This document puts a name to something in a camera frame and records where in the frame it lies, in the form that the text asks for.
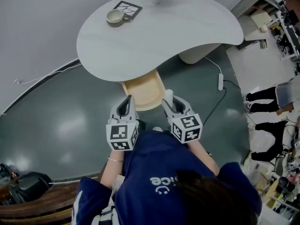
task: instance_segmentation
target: bracelet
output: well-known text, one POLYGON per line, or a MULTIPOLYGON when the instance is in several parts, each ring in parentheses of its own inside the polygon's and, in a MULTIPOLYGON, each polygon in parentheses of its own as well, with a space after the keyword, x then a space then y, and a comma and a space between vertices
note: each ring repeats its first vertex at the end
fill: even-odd
POLYGON ((124 162, 124 161, 122 161, 122 160, 115 160, 115 159, 112 159, 112 158, 110 158, 110 157, 107 157, 109 160, 111 160, 111 161, 114 161, 114 162, 119 162, 119 163, 122 163, 122 162, 124 162))

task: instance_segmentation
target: shoe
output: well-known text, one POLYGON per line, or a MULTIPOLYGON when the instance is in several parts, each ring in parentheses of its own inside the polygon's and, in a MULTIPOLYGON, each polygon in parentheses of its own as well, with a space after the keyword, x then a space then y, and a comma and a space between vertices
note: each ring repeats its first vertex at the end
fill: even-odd
POLYGON ((154 127, 152 130, 153 131, 158 131, 158 132, 162 132, 163 131, 161 127, 154 127))
POLYGON ((247 95, 243 96, 243 101, 244 101, 244 102, 247 102, 247 101, 248 101, 247 95))
POLYGON ((245 161, 243 163, 244 166, 249 166, 250 161, 251 161, 251 155, 252 155, 252 153, 253 153, 253 151, 250 150, 247 158, 245 159, 245 161))
POLYGON ((248 128, 249 128, 250 130, 255 130, 255 124, 252 123, 252 122, 248 123, 248 128))
POLYGON ((252 107, 252 104, 246 103, 245 108, 246 108, 246 111, 247 111, 249 114, 252 114, 252 113, 253 113, 253 112, 250 111, 251 107, 252 107))

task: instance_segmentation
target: sleeve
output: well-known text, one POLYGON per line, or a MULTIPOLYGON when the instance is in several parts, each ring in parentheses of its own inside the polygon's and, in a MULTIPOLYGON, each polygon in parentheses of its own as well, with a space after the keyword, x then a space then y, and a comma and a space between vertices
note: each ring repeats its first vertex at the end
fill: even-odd
POLYGON ((107 207, 112 191, 98 181, 84 177, 73 205, 72 225, 90 225, 107 207))
POLYGON ((221 169, 217 178, 229 187, 240 193, 249 203, 252 210, 259 217, 262 212, 262 200, 250 183, 249 179, 240 169, 238 163, 227 163, 221 169))
POLYGON ((300 112, 300 101, 299 100, 296 100, 295 102, 293 102, 292 105, 294 107, 294 111, 300 112))

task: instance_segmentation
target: dark hair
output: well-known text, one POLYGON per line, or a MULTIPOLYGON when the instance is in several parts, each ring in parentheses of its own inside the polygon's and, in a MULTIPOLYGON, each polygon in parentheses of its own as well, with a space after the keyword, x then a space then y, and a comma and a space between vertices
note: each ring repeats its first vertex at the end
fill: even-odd
POLYGON ((257 216, 236 191, 195 171, 177 171, 186 202, 187 224, 256 225, 257 216))

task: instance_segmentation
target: wooden bench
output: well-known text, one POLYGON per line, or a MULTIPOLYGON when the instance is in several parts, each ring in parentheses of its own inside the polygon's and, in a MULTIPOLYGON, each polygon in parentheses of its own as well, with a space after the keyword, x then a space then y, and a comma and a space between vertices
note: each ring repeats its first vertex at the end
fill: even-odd
POLYGON ((79 183, 53 185, 41 198, 23 204, 0 206, 0 224, 69 225, 79 183))

